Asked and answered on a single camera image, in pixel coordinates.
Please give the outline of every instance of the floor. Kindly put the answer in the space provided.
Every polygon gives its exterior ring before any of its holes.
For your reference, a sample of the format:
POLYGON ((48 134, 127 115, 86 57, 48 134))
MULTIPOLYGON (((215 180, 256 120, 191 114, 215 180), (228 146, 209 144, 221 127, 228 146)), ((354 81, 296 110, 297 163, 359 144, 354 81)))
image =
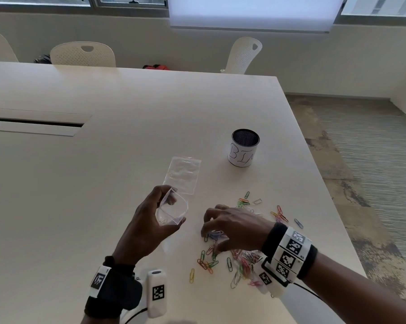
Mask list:
POLYGON ((406 116, 383 100, 287 99, 365 272, 406 300, 406 116))

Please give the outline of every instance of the hand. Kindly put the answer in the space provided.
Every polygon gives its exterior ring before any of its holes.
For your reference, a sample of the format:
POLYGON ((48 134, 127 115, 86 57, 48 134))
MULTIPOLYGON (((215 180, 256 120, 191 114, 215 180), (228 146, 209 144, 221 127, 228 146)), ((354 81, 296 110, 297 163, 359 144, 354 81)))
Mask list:
MULTIPOLYGON (((155 186, 137 207, 134 217, 113 252, 116 264, 135 265, 140 259, 154 251, 164 239, 176 232, 184 223, 185 217, 179 225, 160 226, 155 217, 159 202, 170 189, 170 185, 155 186)), ((169 196, 167 202, 173 205, 176 200, 169 196)))
POLYGON ((202 237, 210 231, 224 231, 228 240, 215 246, 215 253, 233 249, 261 250, 275 223, 242 208, 216 205, 204 214, 202 237))

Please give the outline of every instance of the green paper clip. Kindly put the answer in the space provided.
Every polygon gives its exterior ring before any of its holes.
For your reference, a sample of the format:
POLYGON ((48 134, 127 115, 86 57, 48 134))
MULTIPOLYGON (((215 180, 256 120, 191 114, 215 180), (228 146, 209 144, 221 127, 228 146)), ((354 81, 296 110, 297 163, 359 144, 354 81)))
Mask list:
POLYGON ((212 268, 216 265, 218 265, 219 261, 212 261, 211 263, 209 263, 209 268, 212 268))
POLYGON ((230 257, 227 257, 227 267, 229 272, 233 271, 233 264, 231 263, 230 257))

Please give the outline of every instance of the person's right hand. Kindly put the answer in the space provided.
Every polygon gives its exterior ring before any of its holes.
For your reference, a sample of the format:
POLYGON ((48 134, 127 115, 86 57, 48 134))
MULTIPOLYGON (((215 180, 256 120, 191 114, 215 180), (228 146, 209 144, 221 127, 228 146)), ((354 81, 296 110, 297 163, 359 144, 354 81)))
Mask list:
POLYGON ((230 208, 226 205, 207 209, 204 222, 202 237, 210 231, 223 231, 228 237, 228 240, 216 245, 217 254, 233 249, 261 251, 275 224, 242 208, 230 208))

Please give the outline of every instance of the black mesh cup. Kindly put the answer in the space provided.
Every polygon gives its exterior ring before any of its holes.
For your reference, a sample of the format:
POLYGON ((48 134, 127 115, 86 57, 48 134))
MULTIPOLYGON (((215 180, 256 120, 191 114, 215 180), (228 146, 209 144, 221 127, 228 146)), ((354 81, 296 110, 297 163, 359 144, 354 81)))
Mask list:
POLYGON ((260 137, 252 130, 235 130, 231 135, 228 161, 237 167, 248 167, 254 159, 254 153, 260 137))

